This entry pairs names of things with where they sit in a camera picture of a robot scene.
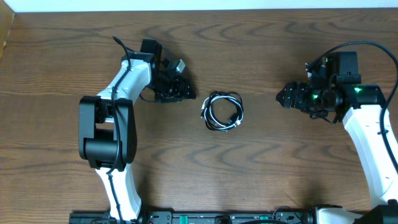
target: wooden tabletop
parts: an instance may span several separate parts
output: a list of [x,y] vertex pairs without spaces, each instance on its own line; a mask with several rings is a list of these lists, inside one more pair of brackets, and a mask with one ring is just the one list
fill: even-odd
[[[0,59],[0,223],[66,223],[109,209],[103,184],[78,153],[78,104],[120,69],[123,50],[157,39],[187,64],[196,100],[134,106],[134,178],[144,203],[174,210],[264,211],[316,203],[370,208],[356,149],[341,123],[311,120],[275,101],[306,80],[305,62],[343,42],[373,40],[398,54],[398,9],[18,14]],[[383,52],[358,51],[363,83],[390,93]],[[242,125],[206,129],[203,100],[236,91]],[[389,108],[398,128],[398,103]]]

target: white arm segment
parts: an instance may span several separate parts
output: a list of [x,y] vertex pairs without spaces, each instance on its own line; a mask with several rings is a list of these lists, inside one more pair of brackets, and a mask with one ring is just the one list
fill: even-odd
[[[343,124],[351,136],[366,180],[368,182],[371,208],[385,205],[389,199],[398,199],[398,175],[388,155],[380,132],[379,105],[362,105],[361,109],[350,108]],[[387,139],[394,156],[398,159],[398,143],[392,132],[389,112],[384,116]]]
[[[112,172],[114,190],[119,200],[123,220],[125,221],[136,219],[141,209],[141,198],[138,196],[136,186],[134,185],[131,168],[131,164],[127,164],[123,172],[119,172],[118,170],[114,170]],[[116,209],[111,185],[109,183],[108,175],[106,174],[109,170],[110,168],[102,167],[95,171],[101,177],[105,185],[106,194],[111,202],[111,216],[119,220],[119,214]]]
[[[119,73],[105,90],[98,93],[98,96],[102,99],[110,100],[112,87],[121,78],[126,69],[127,60],[122,62]],[[115,100],[125,98],[132,100],[133,104],[135,104],[141,91],[149,84],[150,78],[149,63],[142,60],[131,60],[131,71],[119,84]],[[113,122],[113,118],[107,118],[106,122]],[[115,169],[112,172],[114,189],[119,200],[123,220],[126,221],[136,219],[141,209],[141,198],[138,196],[136,186],[134,185],[134,178],[132,176],[131,169],[131,164],[127,164],[124,171],[120,172]],[[97,174],[101,177],[104,183],[106,194],[111,203],[111,216],[119,220],[119,214],[112,194],[111,184],[109,183],[108,175],[106,174],[107,171],[109,171],[109,168],[102,167],[100,169],[96,169]]]

